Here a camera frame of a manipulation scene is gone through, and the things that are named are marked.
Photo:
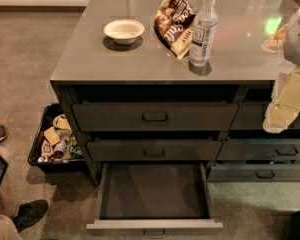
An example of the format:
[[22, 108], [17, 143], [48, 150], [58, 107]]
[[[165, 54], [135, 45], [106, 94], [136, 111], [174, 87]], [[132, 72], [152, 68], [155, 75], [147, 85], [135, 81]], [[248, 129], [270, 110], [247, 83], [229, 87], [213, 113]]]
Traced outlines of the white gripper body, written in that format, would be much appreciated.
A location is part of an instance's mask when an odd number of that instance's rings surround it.
[[281, 133], [300, 113], [300, 66], [296, 66], [290, 74], [279, 74], [271, 98], [263, 129], [268, 133]]

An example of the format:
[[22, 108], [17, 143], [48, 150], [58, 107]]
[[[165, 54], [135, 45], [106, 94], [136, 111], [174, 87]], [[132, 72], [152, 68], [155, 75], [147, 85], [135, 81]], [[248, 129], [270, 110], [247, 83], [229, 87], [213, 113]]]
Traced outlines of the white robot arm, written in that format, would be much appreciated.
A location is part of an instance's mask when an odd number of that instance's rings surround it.
[[276, 134], [286, 130], [300, 114], [300, 7], [263, 43], [262, 49], [269, 53], [282, 51], [284, 58], [295, 65], [291, 73], [279, 74], [265, 113], [263, 129]]

